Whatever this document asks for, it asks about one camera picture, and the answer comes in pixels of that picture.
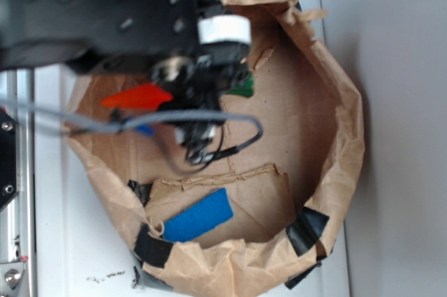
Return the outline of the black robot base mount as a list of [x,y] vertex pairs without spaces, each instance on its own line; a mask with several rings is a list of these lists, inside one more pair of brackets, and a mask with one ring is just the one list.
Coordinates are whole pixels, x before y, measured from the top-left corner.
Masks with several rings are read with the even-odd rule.
[[16,123],[1,109],[1,211],[17,194]]

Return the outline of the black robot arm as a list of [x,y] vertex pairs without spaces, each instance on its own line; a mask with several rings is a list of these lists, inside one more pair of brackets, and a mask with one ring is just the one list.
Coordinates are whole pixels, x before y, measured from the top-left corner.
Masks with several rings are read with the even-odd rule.
[[220,98],[250,79],[250,50],[250,21],[221,0],[1,0],[2,71],[64,64],[78,74],[144,74],[146,85],[111,99],[107,122],[57,116],[87,133],[173,125],[193,165],[251,144],[208,150],[232,119]]

